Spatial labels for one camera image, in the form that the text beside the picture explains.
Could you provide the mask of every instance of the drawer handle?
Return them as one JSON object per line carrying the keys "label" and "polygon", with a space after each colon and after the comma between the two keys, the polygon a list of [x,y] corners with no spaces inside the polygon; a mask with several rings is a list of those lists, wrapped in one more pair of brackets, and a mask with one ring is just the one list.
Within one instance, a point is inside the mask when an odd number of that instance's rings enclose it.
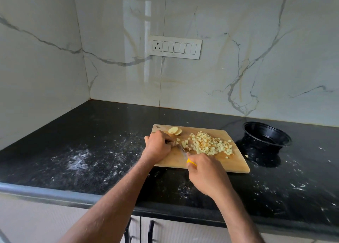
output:
{"label": "drawer handle", "polygon": [[154,228],[154,220],[151,220],[150,226],[148,228],[148,241],[147,241],[147,243],[153,242],[153,228]]}
{"label": "drawer handle", "polygon": [[133,236],[131,237],[129,235],[129,224],[130,224],[130,221],[132,220],[132,217],[130,217],[129,221],[128,221],[128,224],[125,228],[125,233],[124,233],[124,236],[125,236],[125,243],[130,243],[130,241],[132,240]]}

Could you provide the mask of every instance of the peeled potato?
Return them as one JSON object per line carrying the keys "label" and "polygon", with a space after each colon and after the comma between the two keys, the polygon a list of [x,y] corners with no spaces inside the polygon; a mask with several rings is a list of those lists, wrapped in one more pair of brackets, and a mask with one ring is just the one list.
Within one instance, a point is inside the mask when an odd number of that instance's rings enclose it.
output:
{"label": "peeled potato", "polygon": [[178,131],[176,133],[174,133],[176,136],[180,135],[180,133],[182,132],[182,129],[178,129]]}
{"label": "peeled potato", "polygon": [[172,127],[168,130],[168,133],[173,135],[178,131],[178,129],[179,129],[178,127]]}

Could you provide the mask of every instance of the right hand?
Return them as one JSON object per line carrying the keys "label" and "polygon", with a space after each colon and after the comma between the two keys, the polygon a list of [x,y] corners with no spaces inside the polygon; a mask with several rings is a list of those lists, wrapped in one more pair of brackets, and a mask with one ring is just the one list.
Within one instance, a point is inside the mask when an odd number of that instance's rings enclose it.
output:
{"label": "right hand", "polygon": [[187,163],[189,180],[192,181],[200,192],[215,200],[220,191],[233,190],[226,171],[215,157],[207,156],[204,153],[187,153],[187,156],[196,164]]}

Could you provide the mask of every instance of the black bowl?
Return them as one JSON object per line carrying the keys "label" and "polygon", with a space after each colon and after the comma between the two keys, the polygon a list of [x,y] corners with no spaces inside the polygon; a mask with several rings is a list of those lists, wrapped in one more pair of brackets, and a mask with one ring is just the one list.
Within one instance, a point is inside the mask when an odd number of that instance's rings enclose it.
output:
{"label": "black bowl", "polygon": [[245,122],[242,128],[245,131],[243,140],[257,149],[278,152],[292,143],[292,139],[285,132],[265,123],[249,121]]}

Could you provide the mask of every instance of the black granite countertop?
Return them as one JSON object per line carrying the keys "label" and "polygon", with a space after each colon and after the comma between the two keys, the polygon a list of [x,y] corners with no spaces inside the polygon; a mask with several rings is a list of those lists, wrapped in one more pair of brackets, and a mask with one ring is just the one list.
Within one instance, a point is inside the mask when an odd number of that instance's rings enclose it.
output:
{"label": "black granite countertop", "polygon": [[[334,127],[89,100],[0,151],[0,182],[103,195],[137,162],[153,124],[222,129],[239,144],[246,121],[277,127],[293,141],[272,162],[250,156],[249,174],[229,173],[253,220],[339,236]],[[186,169],[154,167],[134,214],[225,226]]]}

